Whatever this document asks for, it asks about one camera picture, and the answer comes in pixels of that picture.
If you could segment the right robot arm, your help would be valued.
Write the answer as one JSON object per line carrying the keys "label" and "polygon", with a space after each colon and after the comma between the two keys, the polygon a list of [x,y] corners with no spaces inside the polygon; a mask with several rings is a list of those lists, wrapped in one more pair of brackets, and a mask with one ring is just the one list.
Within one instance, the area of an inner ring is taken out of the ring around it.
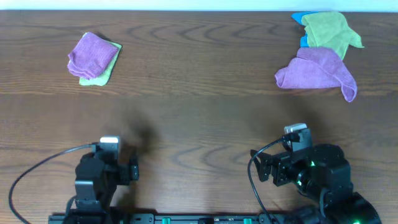
{"label": "right robot arm", "polygon": [[376,209],[354,191],[351,167],[343,150],[333,144],[319,144],[299,150],[286,149],[275,155],[251,150],[261,182],[270,176],[280,187],[294,184],[302,195],[312,199],[318,208],[308,214],[291,215],[286,223],[380,223]]}

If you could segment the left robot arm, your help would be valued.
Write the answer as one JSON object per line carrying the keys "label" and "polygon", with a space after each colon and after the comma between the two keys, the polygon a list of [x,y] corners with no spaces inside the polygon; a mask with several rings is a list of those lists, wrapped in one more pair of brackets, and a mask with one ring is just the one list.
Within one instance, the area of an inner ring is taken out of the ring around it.
{"label": "left robot arm", "polygon": [[119,185],[139,179],[136,156],[127,163],[118,162],[117,152],[85,154],[75,169],[75,209],[68,208],[64,223],[112,224],[125,220],[126,215],[111,206]]}

